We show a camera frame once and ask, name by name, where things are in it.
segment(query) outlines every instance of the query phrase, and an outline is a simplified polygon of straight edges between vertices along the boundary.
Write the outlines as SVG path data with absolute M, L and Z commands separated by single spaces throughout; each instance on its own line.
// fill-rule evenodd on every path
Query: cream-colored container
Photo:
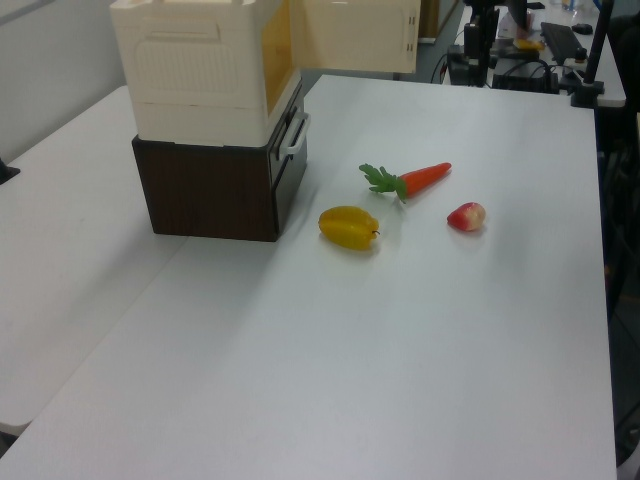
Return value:
M 138 135 L 261 147 L 300 68 L 415 71 L 420 0 L 117 0 Z

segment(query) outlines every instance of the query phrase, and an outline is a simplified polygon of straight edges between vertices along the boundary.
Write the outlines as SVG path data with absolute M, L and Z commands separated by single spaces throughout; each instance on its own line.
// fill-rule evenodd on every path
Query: drawer handle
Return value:
M 310 124 L 311 116 L 308 113 L 295 113 L 295 115 L 291 119 L 289 128 L 287 129 L 287 133 L 284 134 L 284 138 L 282 139 L 278 160 L 283 160 L 287 155 L 295 155 L 300 151 L 300 149 L 302 148 L 302 144 L 307 138 L 307 132 L 309 131 Z M 298 135 L 296 143 L 291 145 L 298 131 L 300 132 L 300 134 Z

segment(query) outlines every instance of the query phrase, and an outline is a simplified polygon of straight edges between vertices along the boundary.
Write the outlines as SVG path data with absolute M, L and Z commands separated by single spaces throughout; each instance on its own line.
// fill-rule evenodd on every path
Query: orange carrot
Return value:
M 400 175 L 400 178 L 407 184 L 407 196 L 412 197 L 432 183 L 437 182 L 444 177 L 450 168 L 450 163 L 441 163 L 433 167 L 422 168 Z
M 373 185 L 369 187 L 369 190 L 377 193 L 396 192 L 398 198 L 404 202 L 407 197 L 412 197 L 444 177 L 451 168 L 451 164 L 441 163 L 432 167 L 405 173 L 399 177 L 391 175 L 384 167 L 380 167 L 380 170 L 378 170 L 365 163 L 364 165 L 360 165 L 359 168 L 364 172 L 364 178 Z

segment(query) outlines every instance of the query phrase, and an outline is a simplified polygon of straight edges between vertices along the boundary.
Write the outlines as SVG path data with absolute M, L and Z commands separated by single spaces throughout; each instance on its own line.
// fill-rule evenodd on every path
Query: black cable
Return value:
M 446 58 L 446 57 L 447 57 L 447 54 L 445 53 L 444 55 L 442 55 L 442 56 L 440 57 L 440 59 L 439 59 L 439 60 L 438 60 L 438 62 L 436 63 L 436 66 L 435 66 L 435 67 L 434 67 L 434 69 L 433 69 L 433 73 L 431 74 L 431 82 L 430 82 L 430 83 L 433 83 L 433 79 L 435 78 L 435 76 L 436 76 L 436 72 L 438 71 L 438 65 L 440 65 L 440 62 L 441 62 L 444 58 Z

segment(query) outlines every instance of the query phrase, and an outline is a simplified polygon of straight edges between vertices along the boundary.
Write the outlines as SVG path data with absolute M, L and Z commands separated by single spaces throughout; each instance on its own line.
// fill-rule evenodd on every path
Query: toy carrot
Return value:
M 414 196 L 416 193 L 444 177 L 451 168 L 451 164 L 441 163 L 432 167 L 405 173 L 399 177 L 391 175 L 384 167 L 380 167 L 380 170 L 378 170 L 365 163 L 364 165 L 360 165 L 359 168 L 364 172 L 364 178 L 373 185 L 373 187 L 369 187 L 369 190 L 377 193 L 396 192 L 398 198 L 404 202 L 407 197 Z

